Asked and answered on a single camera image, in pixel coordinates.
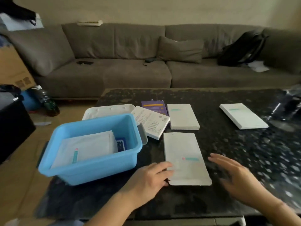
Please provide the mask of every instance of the speckled tabletop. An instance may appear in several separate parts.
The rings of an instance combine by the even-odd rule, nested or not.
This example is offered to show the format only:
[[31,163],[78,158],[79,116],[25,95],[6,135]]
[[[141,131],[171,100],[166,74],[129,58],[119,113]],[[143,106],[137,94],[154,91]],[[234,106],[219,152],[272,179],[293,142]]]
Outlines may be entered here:
[[[297,114],[287,124],[267,121],[281,90],[233,89],[112,89],[96,106],[164,100],[165,104],[191,104],[200,124],[196,135],[203,157],[211,152],[237,160],[250,169],[262,184],[297,213],[301,213],[301,119]],[[243,103],[267,121],[269,128],[239,130],[219,109],[220,104]],[[137,168],[164,161],[163,137],[148,138],[137,157]],[[205,160],[212,186],[164,187],[149,203],[137,209],[136,220],[258,215],[259,212],[233,200],[220,185],[224,176]],[[37,217],[89,219],[118,191],[135,170],[126,171],[79,186],[68,186],[54,178],[37,208]]]

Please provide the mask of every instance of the blue plastic bin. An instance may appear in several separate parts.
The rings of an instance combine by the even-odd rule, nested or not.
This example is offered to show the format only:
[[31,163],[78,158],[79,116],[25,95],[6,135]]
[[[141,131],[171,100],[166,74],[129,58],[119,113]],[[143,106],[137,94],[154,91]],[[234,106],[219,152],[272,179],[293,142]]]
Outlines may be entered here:
[[[110,130],[116,139],[125,138],[128,150],[67,166],[50,168],[63,139]],[[141,137],[132,114],[62,124],[53,131],[40,162],[39,172],[47,177],[57,175],[68,184],[75,186],[134,168],[141,148]]]

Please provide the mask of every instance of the brown cardboard box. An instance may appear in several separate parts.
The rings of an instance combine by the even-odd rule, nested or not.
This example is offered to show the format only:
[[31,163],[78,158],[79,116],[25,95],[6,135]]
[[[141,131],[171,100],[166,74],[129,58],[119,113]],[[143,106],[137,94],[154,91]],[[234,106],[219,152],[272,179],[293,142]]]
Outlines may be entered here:
[[0,85],[11,84],[26,90],[36,85],[16,49],[10,45],[0,48]]

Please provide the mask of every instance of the gray couch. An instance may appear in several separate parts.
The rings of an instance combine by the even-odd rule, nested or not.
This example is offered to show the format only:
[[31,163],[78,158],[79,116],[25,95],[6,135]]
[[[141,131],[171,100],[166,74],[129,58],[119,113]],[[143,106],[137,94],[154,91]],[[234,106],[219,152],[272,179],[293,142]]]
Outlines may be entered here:
[[[249,30],[269,38],[260,59],[271,69],[218,66],[216,56]],[[150,26],[65,24],[7,33],[37,84],[55,98],[99,97],[105,88],[288,87],[301,82],[301,34],[257,26],[186,24]],[[200,64],[155,57],[160,36],[204,40]],[[86,60],[92,65],[76,62]]]

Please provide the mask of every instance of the purple box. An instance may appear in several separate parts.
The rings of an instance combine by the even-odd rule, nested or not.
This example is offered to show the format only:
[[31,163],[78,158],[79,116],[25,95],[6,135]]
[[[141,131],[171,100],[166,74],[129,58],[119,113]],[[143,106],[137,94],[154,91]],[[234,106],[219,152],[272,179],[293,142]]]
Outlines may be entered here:
[[164,101],[151,100],[148,102],[141,102],[141,105],[143,108],[146,108],[146,109],[152,110],[154,112],[161,113],[163,115],[168,116]]

